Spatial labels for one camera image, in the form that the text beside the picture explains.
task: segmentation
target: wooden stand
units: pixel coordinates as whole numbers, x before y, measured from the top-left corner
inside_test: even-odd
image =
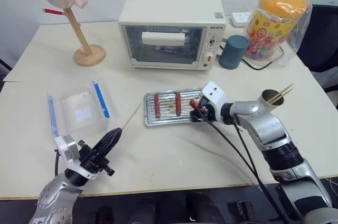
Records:
[[[64,9],[64,13],[82,45],[82,47],[74,53],[74,61],[84,67],[90,67],[100,63],[106,56],[106,51],[104,48],[95,44],[88,45],[85,36],[80,29],[80,24],[75,19],[71,8]]]

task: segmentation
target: metal baking tray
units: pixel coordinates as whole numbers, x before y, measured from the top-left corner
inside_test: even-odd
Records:
[[[190,116],[193,107],[190,99],[200,100],[199,93],[202,88],[170,90],[156,93],[148,93],[144,96],[144,116],[147,126],[182,124],[195,122]],[[181,94],[181,115],[176,115],[175,93]],[[161,117],[155,117],[154,94],[158,94],[159,110]]]

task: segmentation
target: white toaster oven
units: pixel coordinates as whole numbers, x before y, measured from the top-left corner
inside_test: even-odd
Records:
[[[133,67],[207,70],[226,27],[221,0],[127,0],[119,28]]]

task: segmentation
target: black chair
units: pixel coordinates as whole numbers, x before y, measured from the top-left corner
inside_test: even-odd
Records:
[[[337,6],[313,5],[310,22],[297,55],[312,72],[324,72],[338,66]],[[325,92],[334,90],[338,90],[338,85],[324,89]]]

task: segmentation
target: plastic container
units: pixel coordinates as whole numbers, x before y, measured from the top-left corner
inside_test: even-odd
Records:
[[[259,0],[246,31],[250,42],[246,56],[254,60],[270,59],[308,6],[308,0]]]
[[[68,84],[48,95],[53,137],[71,135],[75,139],[108,128],[106,102],[95,81]]]

